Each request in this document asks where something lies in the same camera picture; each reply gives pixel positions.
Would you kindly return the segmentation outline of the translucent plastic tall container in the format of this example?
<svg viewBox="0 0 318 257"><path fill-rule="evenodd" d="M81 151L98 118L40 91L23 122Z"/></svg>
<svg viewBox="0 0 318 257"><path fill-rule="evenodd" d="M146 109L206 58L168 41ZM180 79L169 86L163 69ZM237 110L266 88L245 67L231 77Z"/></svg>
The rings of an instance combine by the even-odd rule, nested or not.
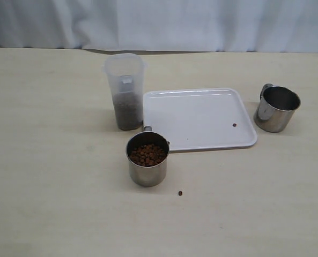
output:
<svg viewBox="0 0 318 257"><path fill-rule="evenodd" d="M143 84L145 64L132 53L109 56L104 63L117 127L135 130L143 123Z"/></svg>

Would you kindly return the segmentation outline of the steel cup with pellets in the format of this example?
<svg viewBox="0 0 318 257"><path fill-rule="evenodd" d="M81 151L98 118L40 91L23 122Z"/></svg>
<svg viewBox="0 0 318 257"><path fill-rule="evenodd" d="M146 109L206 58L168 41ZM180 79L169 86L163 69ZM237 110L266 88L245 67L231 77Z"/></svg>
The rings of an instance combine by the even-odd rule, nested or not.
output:
<svg viewBox="0 0 318 257"><path fill-rule="evenodd" d="M127 143L125 153L132 181L142 187L160 184L166 177L169 145L160 134L146 126Z"/></svg>

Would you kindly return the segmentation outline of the white curtain backdrop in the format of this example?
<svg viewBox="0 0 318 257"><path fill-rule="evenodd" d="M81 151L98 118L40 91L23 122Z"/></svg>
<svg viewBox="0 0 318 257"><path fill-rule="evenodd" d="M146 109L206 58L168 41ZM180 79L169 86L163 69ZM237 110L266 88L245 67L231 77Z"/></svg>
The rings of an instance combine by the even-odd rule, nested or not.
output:
<svg viewBox="0 0 318 257"><path fill-rule="evenodd" d="M0 1L0 47L318 52L318 1Z"/></svg>

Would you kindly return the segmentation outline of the white plastic tray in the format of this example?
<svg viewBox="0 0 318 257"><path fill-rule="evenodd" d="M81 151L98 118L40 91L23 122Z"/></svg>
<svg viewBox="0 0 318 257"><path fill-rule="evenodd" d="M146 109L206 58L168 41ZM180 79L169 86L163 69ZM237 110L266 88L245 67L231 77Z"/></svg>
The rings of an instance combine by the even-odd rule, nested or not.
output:
<svg viewBox="0 0 318 257"><path fill-rule="evenodd" d="M247 148L257 142L245 105L231 88L147 92L143 125L169 141L171 152Z"/></svg>

